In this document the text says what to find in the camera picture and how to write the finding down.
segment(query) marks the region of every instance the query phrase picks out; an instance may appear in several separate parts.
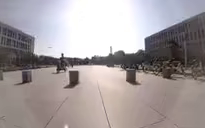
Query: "sunlight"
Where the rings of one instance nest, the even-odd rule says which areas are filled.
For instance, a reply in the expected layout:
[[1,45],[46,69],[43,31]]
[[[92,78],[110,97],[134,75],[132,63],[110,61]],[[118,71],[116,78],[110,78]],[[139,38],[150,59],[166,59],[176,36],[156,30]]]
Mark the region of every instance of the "sunlight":
[[73,55],[107,55],[137,43],[131,4],[126,0],[76,0],[67,14]]

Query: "building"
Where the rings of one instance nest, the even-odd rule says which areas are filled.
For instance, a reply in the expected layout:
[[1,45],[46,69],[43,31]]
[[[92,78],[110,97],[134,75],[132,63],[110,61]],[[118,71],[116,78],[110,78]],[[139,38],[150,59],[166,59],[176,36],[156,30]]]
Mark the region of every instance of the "building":
[[34,52],[33,36],[0,22],[0,61],[12,63]]
[[146,53],[171,58],[171,41],[180,46],[179,58],[186,62],[205,53],[205,12],[145,38]]

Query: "paved ground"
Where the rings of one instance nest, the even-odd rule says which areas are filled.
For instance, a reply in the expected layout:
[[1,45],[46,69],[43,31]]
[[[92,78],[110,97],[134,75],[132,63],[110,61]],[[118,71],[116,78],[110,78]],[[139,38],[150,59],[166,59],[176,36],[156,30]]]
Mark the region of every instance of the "paved ground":
[[21,72],[4,73],[0,82],[0,125],[6,128],[205,128],[205,78],[173,80],[104,66],[74,67],[80,83],[54,68],[33,71],[33,82],[20,84]]

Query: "sky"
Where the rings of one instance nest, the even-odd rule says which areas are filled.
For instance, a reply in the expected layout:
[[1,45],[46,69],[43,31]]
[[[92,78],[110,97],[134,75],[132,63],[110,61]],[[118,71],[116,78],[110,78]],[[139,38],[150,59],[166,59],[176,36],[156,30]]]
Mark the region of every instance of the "sky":
[[205,0],[0,0],[0,21],[35,37],[35,53],[106,56],[205,11]]

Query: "tower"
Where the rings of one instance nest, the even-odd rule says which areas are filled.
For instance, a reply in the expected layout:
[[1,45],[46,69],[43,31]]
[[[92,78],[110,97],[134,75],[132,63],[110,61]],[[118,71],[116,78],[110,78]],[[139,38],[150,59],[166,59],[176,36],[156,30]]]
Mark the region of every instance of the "tower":
[[112,53],[112,46],[110,46],[110,54],[113,54],[113,53]]

